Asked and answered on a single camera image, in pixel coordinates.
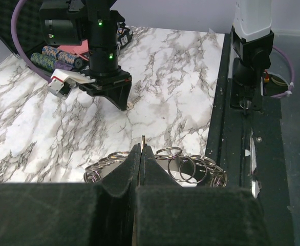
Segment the marble countertop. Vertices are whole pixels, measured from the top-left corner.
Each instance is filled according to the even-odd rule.
[[[223,34],[134,28],[119,64],[133,77],[119,111],[75,89],[67,100],[15,56],[0,64],[0,182],[83,182],[83,169],[146,136],[156,151],[204,154]]]

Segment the black foam case lid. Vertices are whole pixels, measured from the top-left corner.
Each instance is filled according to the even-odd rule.
[[[11,37],[11,17],[19,0],[0,0],[0,39],[12,51],[17,50]],[[17,21],[17,35],[24,52],[30,56],[46,45],[40,25],[39,9],[43,0],[27,0]]]

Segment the cable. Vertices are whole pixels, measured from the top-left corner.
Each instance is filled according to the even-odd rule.
[[[278,86],[288,86],[285,82],[280,82],[280,81],[276,80],[273,76],[271,77],[271,80],[274,84],[276,84]]]
[[[15,7],[15,10],[13,11],[12,18],[11,18],[11,36],[13,43],[15,44],[15,47],[17,49],[18,54],[21,56],[21,58],[26,62],[27,66],[37,73],[39,76],[41,76],[43,79],[45,79],[48,83],[51,82],[51,79],[47,77],[43,71],[39,68],[37,68],[31,60],[28,59],[26,54],[24,53],[22,46],[19,43],[18,36],[17,36],[17,21],[20,14],[20,11],[22,10],[24,4],[27,2],[27,0],[19,0],[17,6]]]
[[[281,56],[284,57],[284,59],[287,61],[288,65],[289,65],[289,68],[290,68],[290,71],[291,71],[291,82],[290,82],[290,85],[288,86],[288,90],[286,92],[284,92],[284,93],[272,96],[273,98],[283,98],[285,96],[288,96],[288,95],[292,94],[292,90],[294,88],[294,84],[293,83],[294,83],[294,80],[295,80],[294,67],[293,67],[293,64],[292,64],[290,58],[288,57],[288,55],[286,53],[284,53],[282,50],[280,50],[276,46],[273,46],[273,49],[275,51],[277,51]]]
[[[278,73],[273,73],[271,71],[269,71],[269,75],[279,78],[280,80],[282,80],[284,83],[286,83],[289,86],[288,80],[285,79],[282,75],[280,75]]]

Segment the white label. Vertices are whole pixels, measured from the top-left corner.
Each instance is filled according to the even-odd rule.
[[[121,44],[124,46],[128,42],[127,36],[125,35],[124,37],[121,38]]]
[[[120,54],[120,47],[121,47],[121,44],[120,44],[120,42],[118,42],[118,51],[117,51],[118,55]]]

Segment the black metal frame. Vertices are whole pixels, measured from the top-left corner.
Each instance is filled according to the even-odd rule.
[[[228,174],[228,187],[251,189],[258,180],[258,200],[263,208],[272,245],[294,245],[293,223],[281,134],[281,104],[264,97],[263,110],[244,116],[230,106],[232,79],[228,78],[231,37],[225,35],[206,156]],[[251,173],[250,139],[254,140],[257,168]]]

